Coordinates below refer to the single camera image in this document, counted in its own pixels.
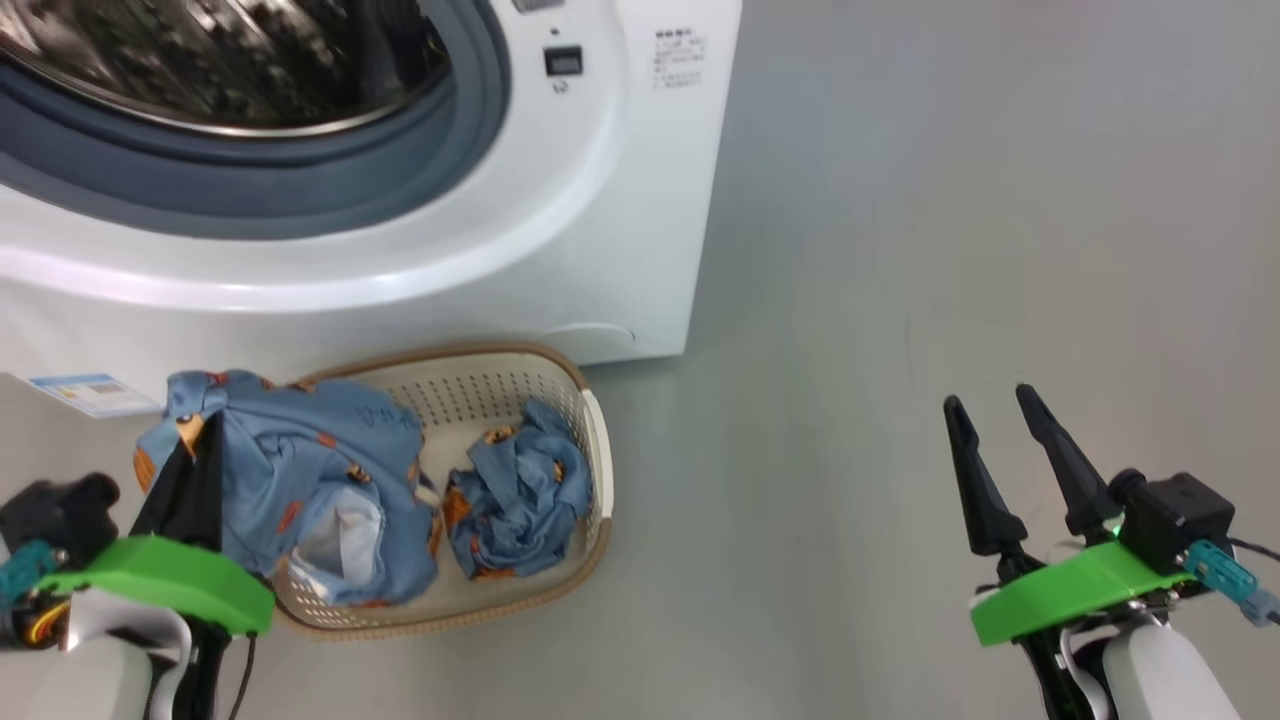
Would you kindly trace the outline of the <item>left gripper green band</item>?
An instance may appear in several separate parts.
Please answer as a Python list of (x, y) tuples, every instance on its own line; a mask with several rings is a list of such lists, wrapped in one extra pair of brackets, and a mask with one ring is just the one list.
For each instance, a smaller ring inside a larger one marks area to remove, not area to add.
[(35, 588), (67, 596), (88, 587), (197, 618), (233, 635), (268, 634), (275, 594), (215, 553), (221, 552), (223, 530), (221, 425), (221, 416), (206, 423), (196, 455), (182, 439), (175, 442), (129, 537), (111, 542), (86, 568), (55, 571)]

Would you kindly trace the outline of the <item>blue cartoon print garment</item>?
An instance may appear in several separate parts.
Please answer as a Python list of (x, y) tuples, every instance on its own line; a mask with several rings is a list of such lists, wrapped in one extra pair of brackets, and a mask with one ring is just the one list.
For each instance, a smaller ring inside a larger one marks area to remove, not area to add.
[(593, 474), (563, 415), (530, 398), (517, 425), (488, 430), (453, 469), (445, 533), (471, 580), (531, 577), (564, 560), (593, 502)]

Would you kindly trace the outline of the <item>blue patterned garment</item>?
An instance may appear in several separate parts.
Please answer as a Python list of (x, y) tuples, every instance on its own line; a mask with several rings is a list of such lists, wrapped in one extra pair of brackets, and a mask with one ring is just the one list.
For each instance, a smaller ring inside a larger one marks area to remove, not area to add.
[(275, 384), (243, 370), (179, 372), (134, 447), (143, 489), (177, 450), (221, 429), (221, 551), (291, 577), (324, 603), (394, 606), (438, 578), (440, 500), (421, 469), (415, 410), (370, 386)]

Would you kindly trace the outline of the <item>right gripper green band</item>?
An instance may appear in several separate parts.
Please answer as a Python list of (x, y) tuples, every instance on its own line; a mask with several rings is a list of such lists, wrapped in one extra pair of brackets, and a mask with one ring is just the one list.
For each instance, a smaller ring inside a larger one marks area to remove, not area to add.
[[(1043, 448), (1066, 505), (1065, 524), (1084, 541), (1107, 541), (1107, 523), (1123, 509), (1036, 387), (1020, 383), (1016, 400), (1030, 436)], [(1010, 512), (979, 451), (980, 438), (963, 401), (950, 395), (943, 419), (970, 551), (979, 557), (1021, 552), (1028, 538)], [(983, 647), (1073, 623), (1144, 594), (1193, 582), (1187, 571), (1164, 575), (1117, 542), (1097, 544), (1014, 579), (972, 601), (970, 620)]]

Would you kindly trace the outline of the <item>white front-load washing machine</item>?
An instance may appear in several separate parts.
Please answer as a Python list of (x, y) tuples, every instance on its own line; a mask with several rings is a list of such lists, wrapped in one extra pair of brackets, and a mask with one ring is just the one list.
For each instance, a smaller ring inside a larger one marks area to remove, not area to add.
[(675, 356), (742, 0), (0, 0), (0, 373)]

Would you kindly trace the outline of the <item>cream perforated laundry basket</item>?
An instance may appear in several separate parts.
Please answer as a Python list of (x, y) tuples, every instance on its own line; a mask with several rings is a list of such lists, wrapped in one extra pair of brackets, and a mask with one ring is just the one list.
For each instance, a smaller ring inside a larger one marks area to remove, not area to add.
[(549, 404), (568, 424), (593, 482), (588, 515), (575, 525), (566, 557), (531, 577), (470, 580), (447, 544), (439, 573), (417, 598), (390, 607), (324, 603), (303, 583), (279, 571), (273, 582), (276, 618), (316, 641), (385, 641), (494, 621), (549, 603), (580, 587), (605, 556), (613, 525), (614, 468), (602, 406), (588, 379), (566, 356), (531, 343), (420, 350), (314, 373), (387, 392), (416, 411), (425, 428), (421, 466), (443, 487), (466, 468), (467, 447), (485, 430), (518, 420), (525, 402)]

